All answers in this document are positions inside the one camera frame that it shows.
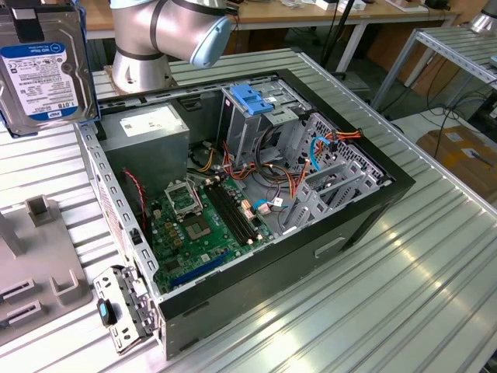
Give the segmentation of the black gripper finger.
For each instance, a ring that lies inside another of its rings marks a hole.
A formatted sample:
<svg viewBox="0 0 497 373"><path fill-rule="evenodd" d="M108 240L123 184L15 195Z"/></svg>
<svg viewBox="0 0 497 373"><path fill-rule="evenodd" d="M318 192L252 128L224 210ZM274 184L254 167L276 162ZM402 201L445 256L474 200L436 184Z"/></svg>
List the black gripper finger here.
<svg viewBox="0 0 497 373"><path fill-rule="evenodd" d="M20 43L45 41L45 36L35 9L11 8L11 17Z"/></svg>

